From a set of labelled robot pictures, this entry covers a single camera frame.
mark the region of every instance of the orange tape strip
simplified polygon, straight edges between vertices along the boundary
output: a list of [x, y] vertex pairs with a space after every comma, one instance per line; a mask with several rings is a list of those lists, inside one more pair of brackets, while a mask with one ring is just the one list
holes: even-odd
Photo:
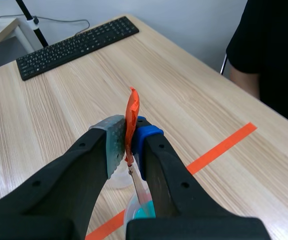
[[[218, 158], [221, 154], [229, 150], [231, 147], [236, 145], [242, 139], [247, 137], [253, 131], [255, 131], [257, 127], [253, 125], [251, 122], [243, 126], [241, 129], [230, 135], [228, 138], [223, 140], [220, 144], [212, 148], [210, 151], [193, 161], [191, 164], [187, 166], [187, 170], [193, 175], [198, 172], [200, 169], [207, 166], [213, 160]], [[85, 240], [102, 240], [112, 232], [116, 231], [118, 228], [123, 226], [124, 222], [124, 212], [121, 211], [115, 217], [108, 220], [102, 226], [95, 229], [89, 235], [86, 236]]]
[[89, 235], [86, 236], [85, 240], [102, 240], [120, 228], [124, 223], [124, 212], [125, 210], [121, 211], [102, 226], [92, 231]]
[[223, 140], [220, 144], [212, 148], [210, 151], [193, 161], [191, 164], [187, 166], [187, 170], [191, 174], [195, 174], [203, 167], [207, 166], [213, 160], [218, 158], [221, 154], [229, 150], [231, 147], [236, 145], [242, 139], [247, 137], [253, 131], [255, 131], [257, 127], [253, 125], [251, 122], [243, 126], [241, 129], [230, 135], [228, 138]]

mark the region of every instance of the cable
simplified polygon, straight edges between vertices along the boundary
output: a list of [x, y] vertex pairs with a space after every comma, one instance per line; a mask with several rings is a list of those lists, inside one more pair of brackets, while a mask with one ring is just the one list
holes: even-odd
[[[0, 18], [2, 17], [2, 18], [9, 18], [9, 17], [17, 17], [17, 16], [24, 16], [24, 14], [16, 14], [16, 15], [2, 15], [2, 16], [0, 16]], [[87, 24], [88, 24], [88, 27], [86, 27], [86, 28], [84, 28], [84, 29], [82, 29], [81, 31], [78, 31], [75, 35], [77, 35], [77, 34], [79, 34], [79, 33], [81, 33], [81, 32], [83, 32], [83, 31], [85, 31], [86, 29], [88, 29], [89, 27], [90, 27], [90, 23], [89, 23], [89, 21], [87, 20], [87, 19], [79, 19], [79, 20], [58, 20], [58, 19], [52, 19], [52, 18], [49, 18], [49, 17], [42, 17], [42, 16], [33, 16], [33, 18], [40, 18], [40, 19], [45, 19], [45, 20], [50, 20], [50, 21], [56, 21], [56, 22], [59, 22], [59, 23], [76, 23], [76, 22], [87, 22]]]
[[75, 35], [77, 35], [77, 34], [79, 34], [79, 33], [81, 33], [81, 32], [83, 32], [83, 31], [85, 31], [86, 29], [88, 29], [89, 27], [90, 27], [90, 23], [89, 23], [89, 21], [87, 20], [87, 19], [79, 19], [79, 20], [58, 20], [58, 19], [52, 19], [52, 18], [49, 18], [49, 17], [42, 17], [42, 16], [33, 16], [33, 17], [37, 17], [38, 19], [40, 18], [40, 19], [46, 19], [46, 20], [51, 20], [51, 21], [56, 21], [56, 22], [62, 22], [62, 23], [76, 23], [76, 22], [87, 22], [87, 24], [88, 24], [88, 27], [86, 27], [86, 28], [84, 28], [83, 30], [81, 30], [81, 31], [78, 31]]

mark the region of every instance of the white wall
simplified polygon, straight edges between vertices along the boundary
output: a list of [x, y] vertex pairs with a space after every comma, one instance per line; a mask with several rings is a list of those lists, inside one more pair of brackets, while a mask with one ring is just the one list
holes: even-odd
[[[63, 20], [88, 19], [91, 26], [129, 13], [219, 71], [225, 49], [236, 30], [247, 0], [25, 0], [32, 15]], [[14, 0], [0, 0], [0, 15], [22, 13]], [[41, 47], [25, 26], [24, 33]], [[40, 20], [49, 44], [75, 34], [85, 23]]]

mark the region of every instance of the gray floor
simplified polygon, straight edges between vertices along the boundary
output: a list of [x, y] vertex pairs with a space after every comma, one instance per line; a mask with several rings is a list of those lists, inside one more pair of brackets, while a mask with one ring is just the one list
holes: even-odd
[[27, 54], [17, 38], [11, 37], [0, 43], [0, 66]]

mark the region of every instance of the person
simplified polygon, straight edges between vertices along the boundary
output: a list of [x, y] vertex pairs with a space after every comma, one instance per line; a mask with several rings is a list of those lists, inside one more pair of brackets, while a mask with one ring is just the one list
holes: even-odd
[[226, 53], [231, 80], [288, 118], [288, 0], [248, 0]]

